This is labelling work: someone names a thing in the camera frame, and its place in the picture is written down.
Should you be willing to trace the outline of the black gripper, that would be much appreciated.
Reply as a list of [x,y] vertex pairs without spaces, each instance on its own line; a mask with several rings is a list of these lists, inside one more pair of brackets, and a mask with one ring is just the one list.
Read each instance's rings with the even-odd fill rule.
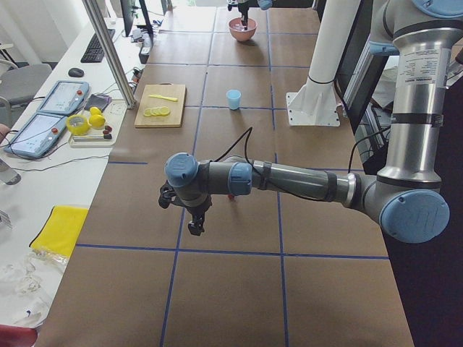
[[198,235],[198,233],[201,234],[205,231],[205,213],[212,206],[212,199],[209,194],[200,194],[193,200],[182,200],[176,196],[171,200],[171,204],[185,207],[192,216],[198,217],[198,219],[193,217],[188,223],[188,230],[192,235]]
[[241,23],[244,26],[244,29],[248,29],[248,11],[249,11],[249,1],[248,0],[237,0],[237,7],[241,16]]

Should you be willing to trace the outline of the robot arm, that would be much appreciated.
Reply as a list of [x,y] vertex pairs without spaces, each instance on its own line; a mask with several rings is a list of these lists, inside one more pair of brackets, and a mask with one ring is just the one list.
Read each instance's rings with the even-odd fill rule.
[[431,240],[450,217],[434,163],[451,50],[461,38],[460,1],[373,2],[370,52],[399,59],[386,164],[378,173],[339,176],[230,152],[202,161],[177,153],[164,167],[159,205],[186,208],[189,231],[198,236],[213,195],[236,197],[256,188],[341,203],[406,243]]
[[270,9],[273,6],[272,0],[227,0],[227,9],[231,11],[233,8],[237,8],[241,14],[241,23],[244,29],[248,28],[248,12],[250,7],[260,7],[262,10]]

